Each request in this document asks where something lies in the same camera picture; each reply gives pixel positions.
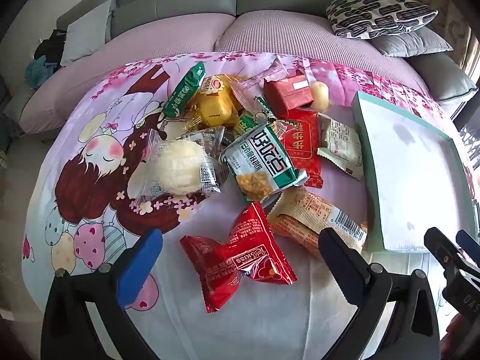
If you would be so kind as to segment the person's hand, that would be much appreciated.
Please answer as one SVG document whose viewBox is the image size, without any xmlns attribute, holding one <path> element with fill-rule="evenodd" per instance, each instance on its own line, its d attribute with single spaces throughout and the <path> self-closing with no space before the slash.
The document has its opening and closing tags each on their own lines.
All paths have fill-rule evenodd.
<svg viewBox="0 0 480 360">
<path fill-rule="evenodd" d="M 441 359 L 480 360 L 479 317 L 473 322 L 457 314 L 440 341 Z"/>
</svg>

